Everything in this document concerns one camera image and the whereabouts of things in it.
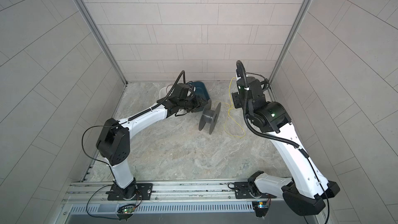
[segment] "black mounting plate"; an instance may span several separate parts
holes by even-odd
[[[267,193],[263,193],[261,197],[252,197],[248,188],[248,183],[247,182],[234,182],[234,185],[236,188],[239,188],[238,191],[235,191],[235,197],[236,199],[258,199],[258,198],[268,198]]]
[[[137,183],[137,190],[139,190],[142,195],[138,194],[138,200],[141,201],[142,200],[149,200],[150,199],[150,195],[152,194],[152,187],[153,184],[152,183]],[[112,185],[111,190],[109,191],[111,194],[108,194],[108,201],[125,201],[125,199],[123,199],[123,196],[120,196],[116,193],[112,194],[113,192],[115,192],[113,190],[113,188],[115,187],[115,185]],[[129,200],[129,201],[136,201],[137,200],[137,194],[134,194],[134,196]]]

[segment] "black joint housing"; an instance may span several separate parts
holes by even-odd
[[[104,126],[106,127],[102,127],[96,147],[99,153],[108,159],[112,166],[117,165],[123,162],[130,154],[129,129],[120,126],[119,122],[114,118],[108,119]]]

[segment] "metal vent grille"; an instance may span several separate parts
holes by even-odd
[[[115,214],[119,204],[90,204],[87,208],[92,215]],[[142,203],[136,214],[164,214],[164,213],[193,213],[193,212],[254,212],[251,202],[148,202]],[[85,204],[73,204],[70,214],[87,214]]]

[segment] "black cable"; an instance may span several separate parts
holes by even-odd
[[[101,187],[99,190],[97,190],[97,191],[90,197],[90,199],[88,199],[88,202],[87,202],[87,204],[86,204],[86,212],[87,212],[88,215],[90,215],[90,213],[88,212],[87,208],[88,208],[88,203],[90,202],[91,198],[93,198],[93,196],[94,196],[98,191],[100,191],[101,189],[103,189],[103,188],[105,188],[105,187],[108,187],[108,186],[112,186],[112,185],[105,185],[105,186]],[[103,217],[103,216],[93,216],[93,215],[90,215],[90,216],[91,216],[91,217],[95,217],[95,218],[104,218],[104,219],[119,220],[119,221],[120,221],[119,218],[111,218],[111,217]]]
[[[161,102],[159,102],[158,104],[154,105],[153,107],[150,107],[150,108],[148,108],[148,109],[146,109],[146,110],[144,110],[144,111],[142,111],[142,112],[137,113],[137,114],[134,115],[134,116],[131,116],[131,117],[128,119],[128,121],[132,121],[133,119],[135,119],[135,118],[137,118],[137,117],[140,117],[141,115],[144,115],[144,114],[146,114],[147,112],[150,112],[150,111],[152,111],[153,109],[156,109],[157,107],[159,107],[161,104],[163,104],[163,102],[165,102],[165,100],[170,96],[170,94],[172,93],[172,91],[173,91],[174,88],[176,87],[176,85],[177,85],[177,83],[178,83],[178,81],[180,80],[180,78],[181,78],[182,75],[183,75],[183,81],[184,81],[184,84],[185,84],[185,71],[183,70],[183,71],[180,72],[180,74],[179,74],[179,76],[177,77],[176,81],[174,82],[172,88],[171,88],[170,91],[166,94],[166,96],[163,98],[163,100],[162,100]]]

